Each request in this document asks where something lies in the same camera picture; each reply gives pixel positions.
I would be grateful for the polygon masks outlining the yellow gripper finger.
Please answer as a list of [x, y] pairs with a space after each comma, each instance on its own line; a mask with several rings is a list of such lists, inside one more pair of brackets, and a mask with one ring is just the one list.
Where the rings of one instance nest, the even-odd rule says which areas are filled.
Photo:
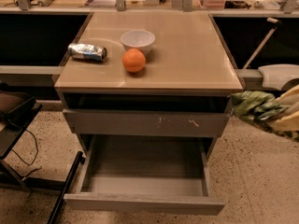
[[294, 105], [299, 101], [299, 85], [289, 89], [277, 98], [277, 101], [283, 105]]
[[268, 123], [276, 131], [299, 131], [299, 111]]

